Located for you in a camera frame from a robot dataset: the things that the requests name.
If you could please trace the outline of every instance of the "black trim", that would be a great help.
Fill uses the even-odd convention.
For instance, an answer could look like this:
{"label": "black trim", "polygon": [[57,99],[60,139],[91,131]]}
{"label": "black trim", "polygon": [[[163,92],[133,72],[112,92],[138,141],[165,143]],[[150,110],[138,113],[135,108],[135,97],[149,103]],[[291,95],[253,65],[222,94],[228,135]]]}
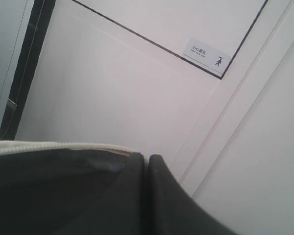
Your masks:
{"label": "black trim", "polygon": [[16,107],[13,112],[8,106],[5,109],[0,128],[0,140],[15,138],[55,1],[34,1],[9,95],[9,99],[16,104]]}
{"label": "black trim", "polygon": [[196,68],[199,68],[199,69],[201,69],[201,70],[207,72],[208,74],[210,74],[210,75],[212,75],[212,76],[214,76],[214,77],[216,77],[216,78],[218,78],[218,79],[220,79],[220,80],[223,79],[224,75],[226,74],[227,70],[229,69],[230,65],[232,64],[234,58],[236,57],[237,53],[239,52],[239,50],[241,49],[243,43],[245,42],[247,36],[249,35],[251,29],[254,27],[254,25],[255,25],[255,23],[256,23],[258,17],[260,16],[260,13],[263,11],[264,7],[266,6],[266,4],[267,4],[267,2],[268,2],[268,0],[265,0],[264,4],[263,4],[262,7],[260,8],[260,10],[259,10],[259,12],[258,12],[256,18],[254,19],[253,23],[252,23],[251,26],[249,27],[249,29],[248,29],[246,35],[243,37],[243,40],[241,41],[239,47],[237,48],[236,52],[234,53],[234,55],[233,55],[233,57],[232,57],[230,63],[229,63],[228,66],[226,67],[226,69],[225,69],[224,73],[222,74],[222,76],[217,76],[217,75],[215,75],[214,73],[212,73],[212,72],[206,70],[205,68],[203,68],[203,67],[201,67],[201,66],[199,66],[199,65],[197,65],[197,64],[195,64],[195,63],[193,63],[193,62],[191,62],[191,61],[189,61],[188,59],[185,59],[184,57],[182,57],[182,56],[180,56],[180,55],[174,53],[173,51],[171,51],[171,50],[165,48],[164,46],[162,46],[162,45],[160,45],[160,44],[158,44],[158,43],[156,43],[156,42],[154,42],[154,41],[152,41],[152,40],[150,40],[150,39],[144,37],[143,35],[141,35],[141,34],[135,32],[135,31],[133,31],[132,29],[130,29],[130,28],[124,26],[123,24],[121,24],[121,23],[119,23],[119,22],[117,22],[117,21],[114,21],[113,19],[111,19],[111,18],[109,18],[109,17],[107,17],[107,16],[101,14],[100,12],[98,12],[98,11],[96,11],[96,10],[94,10],[94,9],[92,9],[92,8],[90,8],[90,7],[88,7],[88,6],[84,5],[84,4],[82,4],[82,3],[80,3],[79,1],[77,1],[77,0],[72,0],[72,1],[75,2],[75,3],[77,3],[77,4],[79,4],[79,5],[81,5],[81,6],[83,6],[83,7],[85,7],[86,9],[88,9],[88,10],[90,10],[90,11],[96,13],[97,15],[99,15],[99,16],[105,18],[106,20],[108,20],[108,21],[110,21],[110,22],[112,22],[112,23],[114,23],[114,24],[116,24],[116,25],[118,25],[118,26],[124,28],[125,30],[127,30],[127,31],[129,31],[129,32],[131,32],[131,33],[133,33],[133,34],[135,34],[136,36],[138,36],[138,37],[140,37],[140,38],[146,40],[147,42],[149,42],[149,43],[155,45],[156,47],[159,47],[160,49],[165,50],[166,52],[170,53],[171,55],[174,55],[175,57],[177,57],[177,58],[179,58],[179,59],[181,59],[181,60],[184,60],[185,62],[187,62],[187,63],[189,63],[189,64],[195,66]]}

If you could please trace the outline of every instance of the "black fabric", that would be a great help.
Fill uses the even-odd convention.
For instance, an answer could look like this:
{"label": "black fabric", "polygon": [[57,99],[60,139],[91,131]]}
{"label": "black fabric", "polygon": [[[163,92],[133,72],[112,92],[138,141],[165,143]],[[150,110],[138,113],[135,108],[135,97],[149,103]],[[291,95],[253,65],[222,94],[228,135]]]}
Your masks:
{"label": "black fabric", "polygon": [[233,235],[161,156],[98,150],[0,156],[0,235]]}

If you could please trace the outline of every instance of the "falling person icon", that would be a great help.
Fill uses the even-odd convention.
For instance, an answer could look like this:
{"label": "falling person icon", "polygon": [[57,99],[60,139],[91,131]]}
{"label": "falling person icon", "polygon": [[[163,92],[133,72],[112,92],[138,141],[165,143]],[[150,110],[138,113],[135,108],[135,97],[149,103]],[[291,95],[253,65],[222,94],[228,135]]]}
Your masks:
{"label": "falling person icon", "polygon": [[222,60],[222,57],[219,56],[219,58],[220,58],[220,60],[217,60],[217,62],[216,62],[216,64],[215,64],[215,65],[217,65],[218,67],[219,67],[219,64],[222,63],[222,61],[221,61],[221,60]]}

